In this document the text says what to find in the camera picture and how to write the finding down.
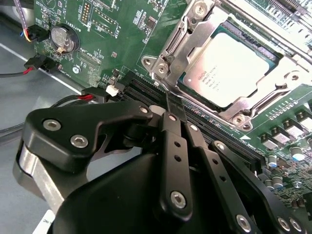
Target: chip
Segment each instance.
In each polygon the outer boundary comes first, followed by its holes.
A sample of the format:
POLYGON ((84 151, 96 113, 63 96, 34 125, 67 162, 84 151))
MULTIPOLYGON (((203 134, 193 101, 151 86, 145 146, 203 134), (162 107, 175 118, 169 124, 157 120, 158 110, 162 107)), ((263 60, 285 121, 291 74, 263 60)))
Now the chip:
POLYGON ((219 33, 186 71, 183 83, 217 106, 227 107, 252 94, 268 70, 269 64, 253 50, 219 33))
POLYGON ((146 22, 146 26, 153 29, 156 25, 156 20, 153 17, 149 17, 146 22))

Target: white label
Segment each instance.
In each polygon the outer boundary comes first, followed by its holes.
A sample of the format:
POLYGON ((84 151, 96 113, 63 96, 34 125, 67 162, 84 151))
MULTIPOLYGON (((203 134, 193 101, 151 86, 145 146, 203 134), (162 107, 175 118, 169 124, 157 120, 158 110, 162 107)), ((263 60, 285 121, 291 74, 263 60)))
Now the white label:
POLYGON ((251 138, 249 136, 246 136, 246 135, 242 136, 240 139, 241 140, 251 140, 251 138))
POLYGON ((42 217, 40 223, 34 230, 33 234, 46 234, 55 219, 55 215, 51 210, 47 210, 47 212, 42 217))

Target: metal bracket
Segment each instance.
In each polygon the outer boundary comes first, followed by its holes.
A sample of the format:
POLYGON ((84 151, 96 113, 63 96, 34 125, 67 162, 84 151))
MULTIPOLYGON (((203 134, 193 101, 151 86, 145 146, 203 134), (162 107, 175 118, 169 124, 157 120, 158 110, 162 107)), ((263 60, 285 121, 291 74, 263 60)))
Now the metal bracket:
MULTIPOLYGON (((145 55, 142 57, 141 62, 150 72, 152 79, 159 82, 167 91, 187 101, 221 123, 248 132, 253 128, 253 118, 289 94, 300 84, 311 85, 312 81, 309 78, 308 69, 306 69, 306 66, 302 66, 303 63, 299 64, 296 60, 285 55, 274 69, 256 83, 256 90, 252 95, 238 98, 224 111, 220 112, 212 109, 189 95, 184 90, 185 87, 179 85, 178 80, 183 73, 187 75, 188 72, 192 71, 192 67, 197 63, 212 40, 211 35, 217 27, 229 18, 237 21, 233 14, 222 8, 224 5, 237 10, 251 22, 263 26, 259 19, 265 17, 256 13, 257 19, 254 18, 254 15, 251 16, 250 11, 252 7, 245 1, 193 0, 190 1, 159 57, 145 55)), ((263 28, 265 32, 276 36, 276 33, 272 32, 267 26, 263 26, 263 28)), ((295 42, 287 35, 282 32, 281 35, 275 38, 293 49, 301 58, 312 62, 311 57, 307 55, 308 48, 296 46, 295 42)))
POLYGON ((32 154, 25 145, 22 147, 18 164, 26 174, 25 176, 31 176, 55 214, 71 192, 88 183, 86 169, 77 175, 62 172, 32 154))

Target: capacitor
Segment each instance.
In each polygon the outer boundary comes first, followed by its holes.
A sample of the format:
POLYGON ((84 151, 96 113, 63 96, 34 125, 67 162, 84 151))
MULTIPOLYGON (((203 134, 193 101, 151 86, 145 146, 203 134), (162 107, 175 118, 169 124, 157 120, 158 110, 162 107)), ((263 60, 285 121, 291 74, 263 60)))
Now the capacitor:
POLYGON ((303 198, 298 199, 297 203, 298 203, 298 206, 299 206, 299 207, 302 207, 302 208, 303 208, 303 207, 306 206, 305 203, 304 203, 304 199, 303 199, 303 198))
POLYGON ((276 159, 277 159, 277 157, 275 155, 269 155, 268 156, 268 166, 269 167, 277 167, 276 159))
POLYGON ((284 185, 283 185, 283 178, 280 177, 280 176, 274 176, 272 178, 272 181, 273 181, 273 187, 275 189, 280 189, 280 188, 283 188, 284 185))
POLYGON ((298 209, 299 208, 297 201, 291 201, 291 206, 292 206, 293 209, 298 209))
POLYGON ((273 181, 272 181, 272 180, 267 179, 267 180, 264 181, 264 184, 265 184, 265 186, 267 186, 267 188, 268 188, 270 191, 273 191, 273 190, 274 190, 273 181))
POLYGON ((298 147, 298 146, 291 147, 289 150, 290 150, 292 158, 294 160, 296 160, 296 161, 304 160, 305 156, 304 156, 302 149, 300 147, 298 147))

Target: screw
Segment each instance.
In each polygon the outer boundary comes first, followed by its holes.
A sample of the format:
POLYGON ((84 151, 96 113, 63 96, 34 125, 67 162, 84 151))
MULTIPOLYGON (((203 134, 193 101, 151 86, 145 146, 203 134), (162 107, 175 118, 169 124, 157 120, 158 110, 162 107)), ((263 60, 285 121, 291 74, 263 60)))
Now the screw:
POLYGON ((74 67, 73 67, 73 73, 79 74, 80 72, 81 72, 80 67, 78 67, 78 66, 74 66, 74 67))
POLYGON ((192 125, 192 124, 191 124, 190 127, 191 127, 194 131, 196 131, 196 132, 198 131, 198 128, 197 128, 195 125, 192 125))
POLYGON ((298 231, 298 232, 301 232, 302 229, 301 227, 299 226, 299 224, 292 218, 290 218, 290 222, 292 224, 292 226, 298 231))
POLYGON ((218 147, 220 150, 225 150, 224 145, 222 145, 222 144, 220 144, 220 143, 217 144, 217 147, 218 147))
POLYGON ((49 131, 57 131, 61 128, 61 124, 55 119, 47 119, 43 122, 43 127, 49 131))
POLYGON ((158 71, 161 74, 167 73, 167 71, 168 71, 167 65, 165 63, 160 64, 158 66, 158 71))
POLYGON ((148 110, 146 108, 144 108, 144 107, 140 107, 140 111, 145 113, 145 114, 148 113, 148 110))
POLYGON ((295 181, 294 183, 293 183, 293 186, 296 188, 296 189, 300 189, 301 188, 301 182, 300 181, 295 181))
POLYGON ((296 75, 292 76, 292 80, 298 80, 298 79, 299 79, 299 76, 296 76, 296 75))
POLYGON ((143 63, 146 65, 146 66, 150 66, 151 65, 151 61, 149 59, 145 59, 143 61, 143 63))
POLYGON ((165 72, 165 69, 164 69, 163 67, 160 67, 160 68, 159 68, 159 72, 160 72, 160 73, 164 73, 164 72, 165 72))
POLYGON ((242 216, 241 214, 238 214, 236 216, 236 221, 239 224, 239 226, 247 233, 250 233, 252 228, 250 226, 250 223, 248 222, 248 220, 242 216))
POLYGON ((203 18, 207 12, 208 12, 208 7, 205 2, 199 1, 197 4, 194 6, 194 13, 195 13, 195 18, 201 19, 203 18))
POLYGON ((86 148, 89 144, 88 139, 82 135, 74 135, 70 138, 70 143, 76 148, 86 148))
POLYGON ((289 227, 288 223, 286 223, 286 221, 285 221, 284 219, 278 218, 277 221, 279 222, 279 224, 281 225, 281 227, 282 227, 283 229, 285 229, 286 231, 289 232, 289 231, 291 230, 291 228, 289 227))
POLYGON ((186 200, 185 197, 182 195, 182 193, 173 191, 170 194, 170 199, 172 203, 179 209, 183 209, 186 206, 186 200))
POLYGON ((172 121, 176 121, 176 117, 169 115, 169 119, 171 119, 172 121))

